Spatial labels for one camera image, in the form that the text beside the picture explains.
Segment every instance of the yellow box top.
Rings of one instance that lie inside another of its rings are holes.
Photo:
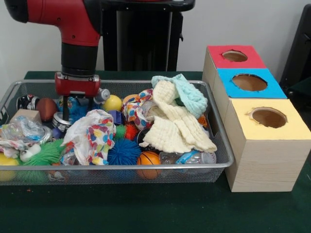
[[[248,140],[311,140],[290,100],[231,99]]]

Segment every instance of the yellow ball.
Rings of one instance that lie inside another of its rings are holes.
[[[17,166],[18,161],[16,159],[7,158],[3,153],[0,153],[0,166]],[[0,182],[10,181],[14,179],[15,171],[0,171]]]
[[[122,100],[115,95],[110,95],[110,98],[105,101],[105,103],[102,105],[102,108],[105,111],[111,110],[121,111]]]

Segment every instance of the cardboard box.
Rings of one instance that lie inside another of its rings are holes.
[[[252,46],[208,46],[202,80],[209,84],[211,90],[219,68],[263,69],[266,66]]]
[[[235,162],[232,192],[291,191],[311,149],[311,132],[290,100],[231,99],[225,128]]]
[[[217,69],[213,95],[223,122],[229,98],[287,98],[268,69]]]
[[[12,117],[11,121],[19,116],[29,117],[30,119],[41,123],[40,113],[36,110],[19,109],[17,113],[15,113],[15,115]]]

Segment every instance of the white wall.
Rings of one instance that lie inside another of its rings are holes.
[[[251,44],[280,79],[308,0],[197,0],[184,13],[178,70],[202,70],[207,44]],[[60,33],[47,25],[14,21],[0,1],[0,97],[28,70],[60,70]],[[97,69],[104,68],[100,42]]]

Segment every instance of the table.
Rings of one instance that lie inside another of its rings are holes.
[[[183,72],[199,80],[201,72]],[[103,79],[149,79],[154,72],[99,72]],[[176,72],[161,73],[173,76]],[[26,79],[52,79],[29,72]],[[216,183],[0,187],[2,232],[309,233],[311,166],[291,193],[231,193]]]

